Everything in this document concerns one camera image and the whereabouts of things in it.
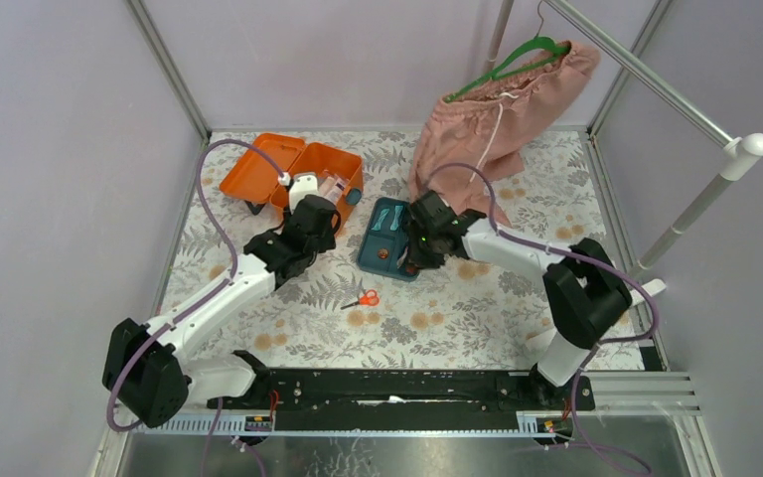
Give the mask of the teal small packet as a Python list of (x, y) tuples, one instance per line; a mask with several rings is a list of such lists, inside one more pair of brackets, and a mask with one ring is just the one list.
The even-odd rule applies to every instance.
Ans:
[(384, 220), (386, 219), (386, 216), (388, 215), (388, 207), (381, 207), (378, 209), (378, 213), (376, 214), (371, 230), (373, 232), (379, 232), (382, 229), (382, 225)]

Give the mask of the orange medicine box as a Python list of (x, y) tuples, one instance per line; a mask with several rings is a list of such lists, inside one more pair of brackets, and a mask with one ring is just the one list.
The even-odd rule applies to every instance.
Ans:
[(239, 200), (257, 215), (267, 207), (281, 211), (288, 206), (288, 192), (279, 184), (279, 173), (324, 172), (345, 178), (349, 187), (336, 205), (347, 219), (364, 193), (363, 160), (360, 156), (320, 142), (299, 137), (262, 133), (252, 142), (219, 185), (227, 197)]

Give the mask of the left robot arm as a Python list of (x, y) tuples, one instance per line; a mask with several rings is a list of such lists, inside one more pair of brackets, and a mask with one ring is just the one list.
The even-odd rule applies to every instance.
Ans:
[(185, 301), (180, 310), (144, 324), (131, 318), (112, 331), (103, 386), (109, 391), (107, 423), (116, 430), (118, 403), (138, 422), (158, 427), (181, 408), (213, 398), (233, 397), (255, 408), (268, 395), (264, 367), (244, 354), (197, 359), (195, 352), (228, 319), (247, 305), (273, 294), (297, 277), (317, 256), (335, 247), (341, 215), (330, 201), (308, 195), (286, 216), (278, 230), (254, 236), (218, 278)]

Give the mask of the teal tray insert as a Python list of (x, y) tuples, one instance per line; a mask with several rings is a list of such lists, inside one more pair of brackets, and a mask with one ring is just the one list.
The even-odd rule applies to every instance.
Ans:
[[(396, 232), (391, 232), (389, 226), (393, 219), (393, 208), (396, 205), (403, 205), (404, 209), (402, 211), (399, 229)], [(378, 209), (381, 207), (388, 207), (388, 215), (383, 222), (381, 230), (379, 232), (373, 232), (371, 227), (374, 218), (378, 213)], [(359, 247), (356, 260), (358, 269), (371, 274), (406, 282), (412, 282), (417, 278), (419, 274), (417, 269), (415, 273), (407, 273), (405, 270), (405, 267), (407, 266), (405, 255), (408, 248), (408, 233), (406, 226), (410, 220), (407, 207), (407, 201), (388, 197), (382, 197), (375, 202)], [(378, 258), (378, 250), (380, 248), (386, 248), (388, 250), (387, 258)]]

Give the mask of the white gauze packet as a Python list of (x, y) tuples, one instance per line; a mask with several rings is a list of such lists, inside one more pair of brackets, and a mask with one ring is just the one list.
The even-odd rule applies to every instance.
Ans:
[(337, 174), (324, 172), (319, 176), (318, 194), (337, 205), (349, 187), (348, 181)]

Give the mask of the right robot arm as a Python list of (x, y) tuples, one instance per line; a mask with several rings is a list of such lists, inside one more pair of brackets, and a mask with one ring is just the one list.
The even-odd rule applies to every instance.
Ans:
[(591, 238), (567, 248), (536, 243), (483, 212), (455, 212), (433, 191), (407, 210), (406, 264), (436, 269), (455, 256), (540, 282), (556, 332), (532, 368), (530, 394), (539, 407), (558, 407), (569, 396), (568, 382), (633, 304), (602, 245)]

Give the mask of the orange handled scissors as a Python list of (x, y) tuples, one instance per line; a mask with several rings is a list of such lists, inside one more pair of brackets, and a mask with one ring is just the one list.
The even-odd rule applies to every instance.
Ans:
[(378, 293), (374, 289), (369, 289), (363, 291), (355, 301), (348, 303), (346, 305), (343, 305), (341, 307), (341, 310), (358, 307), (358, 306), (371, 306), (375, 307), (378, 306), (380, 303), (380, 298)]

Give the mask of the teal small tube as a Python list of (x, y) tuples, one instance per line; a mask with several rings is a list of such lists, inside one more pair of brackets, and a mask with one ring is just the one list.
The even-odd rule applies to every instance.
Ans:
[(393, 208), (393, 219), (389, 226), (389, 230), (391, 232), (396, 232), (399, 229), (403, 209), (404, 209), (403, 205), (396, 205)]

